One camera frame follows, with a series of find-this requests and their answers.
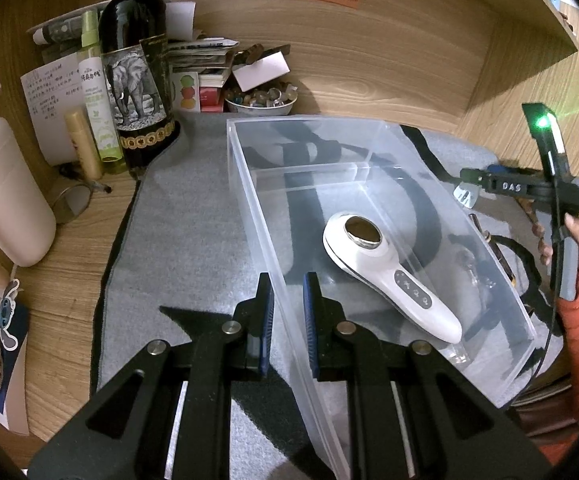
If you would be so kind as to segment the dark brown pen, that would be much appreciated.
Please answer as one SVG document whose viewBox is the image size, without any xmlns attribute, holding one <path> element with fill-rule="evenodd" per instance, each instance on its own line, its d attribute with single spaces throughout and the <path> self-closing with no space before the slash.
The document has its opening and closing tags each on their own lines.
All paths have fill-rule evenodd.
<svg viewBox="0 0 579 480">
<path fill-rule="evenodd" d="M 516 276 L 515 276 L 514 272 L 512 271 L 512 268 L 509 265 L 509 263 L 507 262 L 506 258 L 504 257 L 503 252 L 500 249 L 499 245 L 493 239 L 493 236 L 491 235 L 491 233 L 489 231 L 486 231 L 483 229 L 483 227 L 481 226 L 480 221 L 477 217 L 477 214 L 469 214 L 468 218 L 469 218 L 469 220 L 471 220 L 473 222 L 476 230 L 478 232 L 480 232 L 480 235 L 483 237 L 483 240 L 487 243 L 487 245 L 491 249 L 491 252 L 495 255 L 495 258 L 498 260 L 499 265 L 503 269 L 503 271 L 504 271 L 506 277 L 509 279 L 510 283 L 513 286 L 515 286 L 516 285 Z"/>
</svg>

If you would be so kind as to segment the silver keys bunch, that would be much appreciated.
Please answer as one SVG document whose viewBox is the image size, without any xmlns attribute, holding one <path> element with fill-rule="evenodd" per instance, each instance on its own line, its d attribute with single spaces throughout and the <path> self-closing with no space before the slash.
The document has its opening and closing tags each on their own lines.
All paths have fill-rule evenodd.
<svg viewBox="0 0 579 480">
<path fill-rule="evenodd" d="M 486 263 L 479 260 L 466 248 L 461 248 L 455 255 L 457 264 L 468 274 L 474 287 L 479 289 L 493 289 L 497 282 L 487 272 Z"/>
</svg>

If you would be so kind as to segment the clear plastic storage box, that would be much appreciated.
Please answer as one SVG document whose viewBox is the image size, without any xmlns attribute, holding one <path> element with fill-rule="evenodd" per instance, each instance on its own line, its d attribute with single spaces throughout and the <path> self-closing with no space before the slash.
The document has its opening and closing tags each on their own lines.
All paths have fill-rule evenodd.
<svg viewBox="0 0 579 480">
<path fill-rule="evenodd" d="M 394 344 L 423 339 L 497 406 L 529 381 L 538 335 L 478 224 L 404 128 L 324 116 L 232 118 L 230 183 L 276 295 L 272 362 L 317 455 L 350 474 L 347 399 L 312 375 L 303 279 Z"/>
</svg>

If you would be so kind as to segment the grey rug with black letters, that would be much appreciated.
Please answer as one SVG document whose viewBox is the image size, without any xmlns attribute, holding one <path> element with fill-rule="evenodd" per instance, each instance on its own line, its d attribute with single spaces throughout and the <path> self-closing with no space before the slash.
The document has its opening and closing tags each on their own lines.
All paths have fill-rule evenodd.
<svg viewBox="0 0 579 480">
<path fill-rule="evenodd" d="M 260 272 L 230 183 L 230 115 L 186 119 L 179 140 L 148 167 L 115 240 L 104 292 L 96 309 L 92 385 L 102 387 L 148 341 L 181 344 L 224 322 L 255 292 Z M 464 167 L 497 160 L 479 146 L 446 134 L 397 125 L 419 158 L 445 184 Z M 541 298 L 528 298 L 542 276 L 530 268 L 529 224 L 508 197 L 477 206 L 484 230 L 516 276 L 514 286 L 537 331 L 531 375 L 546 370 L 563 338 Z M 315 452 L 298 404 L 272 362 L 262 382 L 234 386 L 231 474 L 235 479 L 338 479 Z"/>
</svg>

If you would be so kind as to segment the white handheld massager device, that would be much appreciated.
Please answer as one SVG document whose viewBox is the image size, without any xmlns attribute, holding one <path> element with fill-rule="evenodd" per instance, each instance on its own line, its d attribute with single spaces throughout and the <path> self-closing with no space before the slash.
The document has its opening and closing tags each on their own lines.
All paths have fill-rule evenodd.
<svg viewBox="0 0 579 480">
<path fill-rule="evenodd" d="M 393 242 L 372 220 L 337 212 L 326 221 L 322 243 L 340 270 L 381 294 L 421 330 L 446 344 L 461 341 L 457 315 L 403 266 Z"/>
</svg>

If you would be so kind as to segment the white bowl of trinkets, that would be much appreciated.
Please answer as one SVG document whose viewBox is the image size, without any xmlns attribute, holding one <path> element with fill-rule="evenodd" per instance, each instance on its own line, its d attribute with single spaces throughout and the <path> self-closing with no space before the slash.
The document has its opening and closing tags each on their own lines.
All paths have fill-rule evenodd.
<svg viewBox="0 0 579 480">
<path fill-rule="evenodd" d="M 232 113 L 246 116 L 288 116 L 298 99 L 298 87 L 286 81 L 270 82 L 248 91 L 224 91 L 224 102 Z"/>
</svg>

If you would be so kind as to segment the beige cosmetic tube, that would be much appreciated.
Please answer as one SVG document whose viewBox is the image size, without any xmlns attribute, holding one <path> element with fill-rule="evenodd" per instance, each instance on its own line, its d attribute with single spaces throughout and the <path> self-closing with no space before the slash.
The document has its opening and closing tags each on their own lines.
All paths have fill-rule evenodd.
<svg viewBox="0 0 579 480">
<path fill-rule="evenodd" d="M 73 108 L 64 115 L 64 120 L 84 175 L 90 181 L 101 179 L 103 165 L 86 114 L 80 107 Z"/>
</svg>

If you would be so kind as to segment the white card box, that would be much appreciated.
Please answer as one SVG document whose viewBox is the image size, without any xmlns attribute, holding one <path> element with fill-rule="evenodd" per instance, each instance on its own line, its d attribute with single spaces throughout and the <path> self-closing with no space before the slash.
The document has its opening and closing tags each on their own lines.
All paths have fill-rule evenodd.
<svg viewBox="0 0 579 480">
<path fill-rule="evenodd" d="M 284 76 L 290 71 L 284 54 L 274 52 L 253 64 L 234 67 L 232 74 L 242 91 L 250 91 L 261 84 Z"/>
</svg>

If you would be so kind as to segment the blue cartoon sticker card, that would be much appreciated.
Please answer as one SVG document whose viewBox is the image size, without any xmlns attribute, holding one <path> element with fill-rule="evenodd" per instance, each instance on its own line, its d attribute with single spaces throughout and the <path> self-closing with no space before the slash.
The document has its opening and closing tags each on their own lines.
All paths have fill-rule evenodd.
<svg viewBox="0 0 579 480">
<path fill-rule="evenodd" d="M 18 278 L 0 287 L 0 347 L 3 358 L 0 425 L 13 434 L 27 437 L 25 365 L 29 312 L 17 299 L 19 292 Z"/>
</svg>

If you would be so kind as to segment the stack of books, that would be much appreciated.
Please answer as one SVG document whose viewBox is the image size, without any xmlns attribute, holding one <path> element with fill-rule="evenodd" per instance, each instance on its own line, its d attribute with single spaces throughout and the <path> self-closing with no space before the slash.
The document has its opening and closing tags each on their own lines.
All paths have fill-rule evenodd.
<svg viewBox="0 0 579 480">
<path fill-rule="evenodd" d="M 224 85 L 228 81 L 239 41 L 201 37 L 194 41 L 170 40 L 172 107 L 179 113 L 222 113 Z"/>
</svg>

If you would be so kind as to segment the green spray bottle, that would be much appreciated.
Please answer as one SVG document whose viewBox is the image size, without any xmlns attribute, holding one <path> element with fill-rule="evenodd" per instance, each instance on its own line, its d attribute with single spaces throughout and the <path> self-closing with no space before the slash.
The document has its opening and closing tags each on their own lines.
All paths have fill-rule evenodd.
<svg viewBox="0 0 579 480">
<path fill-rule="evenodd" d="M 78 70 L 90 127 L 100 159 L 111 168 L 124 160 L 108 99 L 107 82 L 99 38 L 98 12 L 90 9 L 81 17 L 81 49 Z"/>
</svg>

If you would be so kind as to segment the handwritten white paper note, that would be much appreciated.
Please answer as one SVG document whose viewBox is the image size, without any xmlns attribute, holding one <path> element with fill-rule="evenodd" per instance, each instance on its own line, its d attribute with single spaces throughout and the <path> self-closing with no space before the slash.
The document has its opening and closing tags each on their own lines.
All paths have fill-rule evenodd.
<svg viewBox="0 0 579 480">
<path fill-rule="evenodd" d="M 84 105 L 78 54 L 72 53 L 20 77 L 36 139 L 50 166 L 76 162 L 64 116 Z"/>
</svg>

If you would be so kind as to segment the dark wine bottle elephant label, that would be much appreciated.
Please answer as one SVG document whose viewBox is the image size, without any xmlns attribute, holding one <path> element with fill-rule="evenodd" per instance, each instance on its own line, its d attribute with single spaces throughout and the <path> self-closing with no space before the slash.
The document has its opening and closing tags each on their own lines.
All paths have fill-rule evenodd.
<svg viewBox="0 0 579 480">
<path fill-rule="evenodd" d="M 171 110 L 166 3 L 111 0 L 99 35 L 120 146 L 137 179 L 180 133 Z"/>
</svg>

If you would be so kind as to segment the rolled white tube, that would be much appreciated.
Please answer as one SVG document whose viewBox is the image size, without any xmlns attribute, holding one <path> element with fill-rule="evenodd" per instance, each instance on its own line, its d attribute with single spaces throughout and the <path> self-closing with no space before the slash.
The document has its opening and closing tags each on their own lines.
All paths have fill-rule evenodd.
<svg viewBox="0 0 579 480">
<path fill-rule="evenodd" d="M 101 10 L 93 6 L 79 9 L 37 25 L 29 29 L 28 34 L 32 35 L 32 41 L 37 46 L 62 44 L 65 41 L 79 39 L 82 35 L 82 19 L 88 11 L 101 14 Z"/>
</svg>

